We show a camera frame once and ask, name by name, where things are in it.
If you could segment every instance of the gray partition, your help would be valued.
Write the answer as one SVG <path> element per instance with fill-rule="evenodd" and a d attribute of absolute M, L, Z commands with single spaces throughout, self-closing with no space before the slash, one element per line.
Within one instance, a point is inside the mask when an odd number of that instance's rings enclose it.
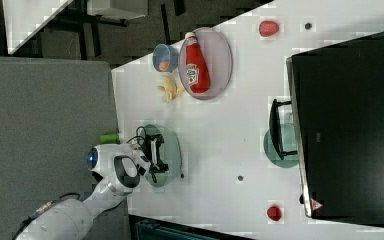
<path fill-rule="evenodd" d="M 0 58 L 0 240 L 49 200 L 87 197 L 85 156 L 116 131 L 107 63 Z M 123 206 L 99 216 L 86 239 L 122 239 Z"/>

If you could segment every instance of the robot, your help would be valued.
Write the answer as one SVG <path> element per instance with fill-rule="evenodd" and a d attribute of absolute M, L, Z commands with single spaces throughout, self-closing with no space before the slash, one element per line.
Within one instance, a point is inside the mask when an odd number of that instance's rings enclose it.
<path fill-rule="evenodd" d="M 140 182 L 140 176 L 168 171 L 156 146 L 162 135 L 146 135 L 139 144 L 104 144 L 95 146 L 87 156 L 90 171 L 103 179 L 86 200 L 67 199 L 49 202 L 39 208 L 34 221 L 16 235 L 16 240 L 80 240 L 103 211 L 117 207 Z"/>

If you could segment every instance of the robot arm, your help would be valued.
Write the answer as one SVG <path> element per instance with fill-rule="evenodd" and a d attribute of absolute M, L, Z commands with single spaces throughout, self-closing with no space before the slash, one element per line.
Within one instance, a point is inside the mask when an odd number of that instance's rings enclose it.
<path fill-rule="evenodd" d="M 151 162 L 139 146 L 106 144 L 94 147 L 87 158 L 88 168 L 103 179 L 83 202 L 67 199 L 47 204 L 16 240 L 83 239 L 93 220 L 103 211 L 118 206 L 133 192 L 140 175 L 148 173 Z"/>

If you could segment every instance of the red object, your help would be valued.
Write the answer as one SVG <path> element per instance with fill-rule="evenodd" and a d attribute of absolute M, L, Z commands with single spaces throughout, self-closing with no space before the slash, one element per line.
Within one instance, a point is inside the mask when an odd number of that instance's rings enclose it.
<path fill-rule="evenodd" d="M 210 75 L 195 34 L 186 34 L 186 44 L 186 77 L 189 86 L 194 93 L 204 93 L 210 89 Z"/>
<path fill-rule="evenodd" d="M 260 23 L 260 34 L 263 37 L 270 37 L 279 31 L 279 25 L 273 21 L 262 21 Z"/>
<path fill-rule="evenodd" d="M 273 221 L 279 221 L 282 218 L 282 211 L 280 211 L 280 208 L 276 205 L 271 206 L 267 210 L 267 216 Z"/>

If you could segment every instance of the green plate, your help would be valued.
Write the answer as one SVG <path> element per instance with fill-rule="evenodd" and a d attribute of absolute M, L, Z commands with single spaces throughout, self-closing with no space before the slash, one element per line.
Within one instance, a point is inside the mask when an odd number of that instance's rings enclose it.
<path fill-rule="evenodd" d="M 148 124 L 145 126 L 146 133 L 149 135 L 161 134 L 164 138 L 164 143 L 160 146 L 161 160 L 168 164 L 168 171 L 165 173 L 156 173 L 157 183 L 152 180 L 151 174 L 146 174 L 146 180 L 155 188 L 161 188 L 170 183 L 174 178 L 180 175 L 180 166 L 182 157 L 180 154 L 179 140 L 176 134 L 168 128 L 159 125 Z"/>
<path fill-rule="evenodd" d="M 295 141 L 294 127 L 290 124 L 281 124 L 282 131 L 282 143 L 284 151 L 295 151 L 297 149 Z M 289 155 L 280 159 L 276 150 L 274 149 L 273 142 L 271 140 L 270 131 L 267 131 L 264 136 L 264 151 L 269 160 L 276 166 L 281 168 L 291 168 L 298 164 L 298 155 Z"/>

